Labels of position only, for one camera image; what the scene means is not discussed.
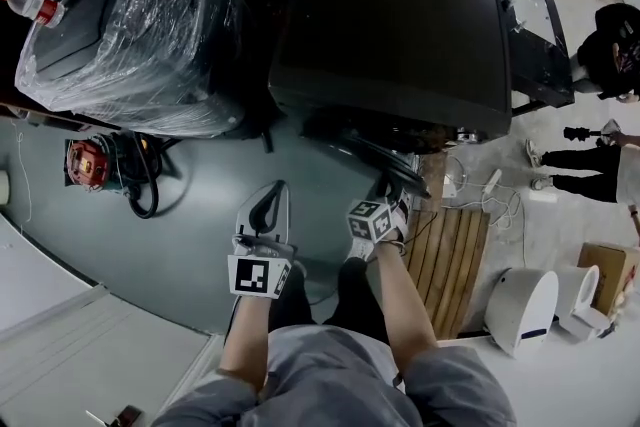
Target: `white shoe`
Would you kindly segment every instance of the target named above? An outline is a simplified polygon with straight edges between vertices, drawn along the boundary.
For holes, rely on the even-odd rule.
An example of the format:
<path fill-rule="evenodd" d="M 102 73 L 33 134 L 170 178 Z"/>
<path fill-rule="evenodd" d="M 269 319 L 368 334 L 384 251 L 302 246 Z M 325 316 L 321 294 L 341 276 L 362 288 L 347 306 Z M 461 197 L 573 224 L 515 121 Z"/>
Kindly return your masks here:
<path fill-rule="evenodd" d="M 541 191 L 542 189 L 547 189 L 549 187 L 553 187 L 553 178 L 550 176 L 545 176 L 544 178 L 536 178 L 531 181 L 531 188 L 534 191 Z"/>
<path fill-rule="evenodd" d="M 527 152 L 527 157 L 529 157 L 531 167 L 542 166 L 542 154 L 537 150 L 535 144 L 533 144 L 533 141 L 531 139 L 527 139 L 524 148 Z"/>

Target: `white shirt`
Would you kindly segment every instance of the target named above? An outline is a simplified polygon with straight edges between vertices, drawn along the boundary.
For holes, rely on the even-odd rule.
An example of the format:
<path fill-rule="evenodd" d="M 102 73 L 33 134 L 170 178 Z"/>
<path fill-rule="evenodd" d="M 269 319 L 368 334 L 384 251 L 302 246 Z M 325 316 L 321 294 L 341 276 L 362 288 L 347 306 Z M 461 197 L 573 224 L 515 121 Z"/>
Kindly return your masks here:
<path fill-rule="evenodd" d="M 618 203 L 640 205 L 640 148 L 624 146 L 618 165 Z"/>

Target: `plastic wrap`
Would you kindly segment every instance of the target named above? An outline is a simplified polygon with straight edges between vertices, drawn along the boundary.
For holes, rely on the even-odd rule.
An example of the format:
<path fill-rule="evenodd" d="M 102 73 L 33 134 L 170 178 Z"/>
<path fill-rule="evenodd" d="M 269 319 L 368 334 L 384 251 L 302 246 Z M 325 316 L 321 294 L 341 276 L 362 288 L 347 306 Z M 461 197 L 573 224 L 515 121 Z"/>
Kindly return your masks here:
<path fill-rule="evenodd" d="M 242 0 L 93 0 L 106 6 L 102 18 L 83 7 L 90 0 L 60 1 L 60 26 L 34 24 L 22 50 L 16 87 L 27 96 L 52 111 L 176 137 L 214 137 L 242 121 L 225 93 L 237 86 Z M 102 24 L 99 37 L 82 47 L 77 35 L 92 23 Z"/>

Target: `power strip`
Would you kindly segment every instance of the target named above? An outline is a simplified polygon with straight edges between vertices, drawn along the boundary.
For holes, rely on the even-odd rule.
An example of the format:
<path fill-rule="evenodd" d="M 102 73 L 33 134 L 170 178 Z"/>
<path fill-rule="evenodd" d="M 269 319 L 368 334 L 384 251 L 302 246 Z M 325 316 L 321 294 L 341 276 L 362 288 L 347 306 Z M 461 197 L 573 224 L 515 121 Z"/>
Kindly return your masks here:
<path fill-rule="evenodd" d="M 491 175 L 491 178 L 489 178 L 489 181 L 487 182 L 487 184 L 484 186 L 484 189 L 482 189 L 482 194 L 483 195 L 491 194 L 491 191 L 496 186 L 496 184 L 498 183 L 498 180 L 500 180 L 501 177 L 502 177 L 502 169 L 496 169 Z"/>

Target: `shirt sleeve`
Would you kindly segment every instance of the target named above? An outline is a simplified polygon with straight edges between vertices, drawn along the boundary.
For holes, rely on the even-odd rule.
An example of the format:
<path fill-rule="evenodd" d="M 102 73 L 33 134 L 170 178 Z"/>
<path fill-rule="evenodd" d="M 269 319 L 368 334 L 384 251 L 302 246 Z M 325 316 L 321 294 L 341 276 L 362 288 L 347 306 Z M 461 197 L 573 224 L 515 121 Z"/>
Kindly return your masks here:
<path fill-rule="evenodd" d="M 256 406 L 257 400 L 250 384 L 212 372 L 171 404 L 152 427 L 235 425 L 242 413 Z"/>
<path fill-rule="evenodd" d="M 407 396 L 425 424 L 433 415 L 453 427 L 515 426 L 504 390 L 468 347 L 442 347 L 416 356 L 404 375 Z"/>

